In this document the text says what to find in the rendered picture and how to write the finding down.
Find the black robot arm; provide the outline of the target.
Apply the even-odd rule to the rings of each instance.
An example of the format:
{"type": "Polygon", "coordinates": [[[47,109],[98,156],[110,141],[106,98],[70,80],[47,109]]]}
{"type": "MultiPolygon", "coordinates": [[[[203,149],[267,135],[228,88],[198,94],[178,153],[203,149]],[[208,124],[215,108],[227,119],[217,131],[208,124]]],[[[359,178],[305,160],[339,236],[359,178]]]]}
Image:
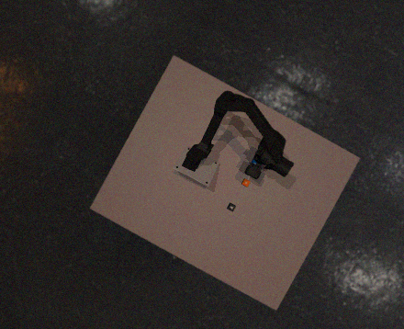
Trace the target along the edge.
{"type": "Polygon", "coordinates": [[[245,112],[263,135],[267,149],[260,146],[256,154],[262,164],[268,164],[264,169],[274,170],[283,177],[287,176],[294,163],[283,156],[286,138],[270,125],[253,99],[234,94],[231,91],[224,91],[216,100],[214,115],[209,122],[202,141],[199,144],[194,144],[188,151],[182,166],[195,172],[201,160],[208,157],[214,146],[211,141],[228,111],[245,112]]]}

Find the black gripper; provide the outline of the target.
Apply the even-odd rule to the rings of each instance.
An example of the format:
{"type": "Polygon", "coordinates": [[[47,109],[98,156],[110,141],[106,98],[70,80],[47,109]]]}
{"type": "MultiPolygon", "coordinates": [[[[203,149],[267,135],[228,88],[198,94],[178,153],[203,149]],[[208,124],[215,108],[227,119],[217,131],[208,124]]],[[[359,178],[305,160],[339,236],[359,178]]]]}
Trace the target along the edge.
{"type": "MultiPolygon", "coordinates": [[[[258,149],[259,149],[260,146],[262,146],[262,147],[264,147],[265,149],[267,149],[267,147],[266,147],[266,145],[265,145],[265,142],[264,142],[264,137],[262,138],[260,144],[258,145],[258,149]]],[[[257,163],[254,164],[254,163],[251,163],[251,162],[250,162],[250,163],[248,164],[246,170],[245,170],[245,174],[248,175],[248,176],[251,176],[251,177],[253,177],[253,178],[255,178],[255,179],[258,179],[259,176],[260,176],[260,174],[262,173],[262,172],[261,172],[261,170],[262,170],[261,165],[268,165],[268,164],[262,164],[262,163],[258,160],[258,155],[257,155],[257,154],[255,154],[253,160],[255,160],[257,163]],[[259,166],[258,166],[258,165],[259,165],[259,166]]]]}

